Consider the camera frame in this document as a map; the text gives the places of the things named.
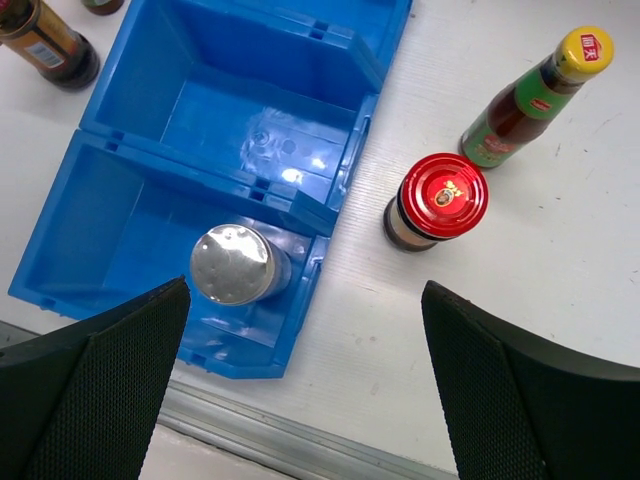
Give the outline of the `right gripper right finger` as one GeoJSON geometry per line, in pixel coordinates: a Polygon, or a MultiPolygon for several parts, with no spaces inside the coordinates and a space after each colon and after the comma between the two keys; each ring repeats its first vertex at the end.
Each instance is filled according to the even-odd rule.
{"type": "Polygon", "coordinates": [[[421,310],[460,478],[638,478],[638,368],[561,346],[435,281],[421,310]]]}

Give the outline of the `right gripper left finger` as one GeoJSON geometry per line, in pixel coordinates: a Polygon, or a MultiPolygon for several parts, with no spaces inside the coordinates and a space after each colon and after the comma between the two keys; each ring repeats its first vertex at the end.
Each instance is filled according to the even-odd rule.
{"type": "Polygon", "coordinates": [[[178,277],[2,348],[2,478],[138,478],[190,303],[178,277]]]}

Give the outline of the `silver-top shaker can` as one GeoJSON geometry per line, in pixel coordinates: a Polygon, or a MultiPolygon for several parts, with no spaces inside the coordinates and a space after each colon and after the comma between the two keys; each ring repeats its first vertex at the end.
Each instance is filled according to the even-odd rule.
{"type": "Polygon", "coordinates": [[[190,273],[209,300],[241,306],[282,292],[291,280],[292,264],[288,255],[259,231],[223,224],[197,241],[190,273]]]}

